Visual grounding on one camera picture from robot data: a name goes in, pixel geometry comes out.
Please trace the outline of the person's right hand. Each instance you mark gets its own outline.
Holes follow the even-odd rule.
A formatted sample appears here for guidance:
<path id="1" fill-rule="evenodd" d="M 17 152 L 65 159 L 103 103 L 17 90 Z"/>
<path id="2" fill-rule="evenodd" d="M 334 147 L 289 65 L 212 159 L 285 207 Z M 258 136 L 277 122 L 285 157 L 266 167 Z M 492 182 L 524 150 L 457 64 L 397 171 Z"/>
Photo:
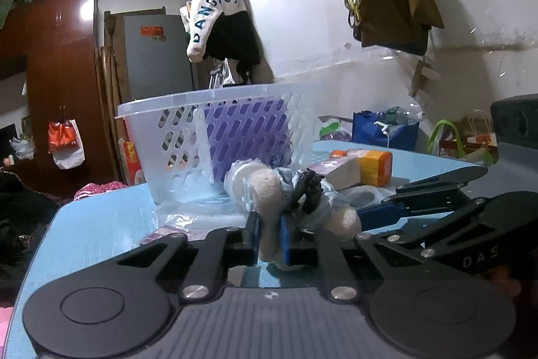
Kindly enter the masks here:
<path id="1" fill-rule="evenodd" d="M 522 289 L 521 283 L 515 279 L 511 279 L 509 270 L 505 267 L 498 267 L 492 270 L 488 282 L 510 299 L 515 298 Z"/>

